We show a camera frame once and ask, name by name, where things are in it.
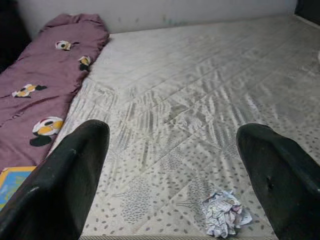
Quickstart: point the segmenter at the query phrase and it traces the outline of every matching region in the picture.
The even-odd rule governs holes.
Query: crumpled tissue
[[[252,221],[250,213],[243,208],[232,191],[216,191],[202,202],[207,234],[226,238],[235,235],[236,229]]]

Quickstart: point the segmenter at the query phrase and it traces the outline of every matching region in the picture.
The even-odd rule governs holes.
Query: quilted mattress surface
[[[319,161],[319,49],[320,31],[288,16],[111,35],[55,142],[110,126],[83,235],[205,236],[200,202],[219,188],[253,217],[239,238],[276,238],[235,136],[266,124]]]

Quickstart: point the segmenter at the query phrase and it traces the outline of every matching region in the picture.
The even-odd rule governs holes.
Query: white wall
[[[297,0],[18,0],[31,36],[60,13],[97,13],[112,33],[292,14]]]

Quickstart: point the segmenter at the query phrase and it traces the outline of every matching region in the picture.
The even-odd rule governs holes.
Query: yellow border
[[[32,172],[36,166],[14,166],[5,168],[0,174],[0,188],[4,184],[4,181],[9,173],[14,172]]]

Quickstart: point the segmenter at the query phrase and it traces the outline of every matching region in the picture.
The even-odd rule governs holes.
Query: folded blanket
[[[0,75],[0,171],[46,157],[108,37],[96,14],[61,14]]]

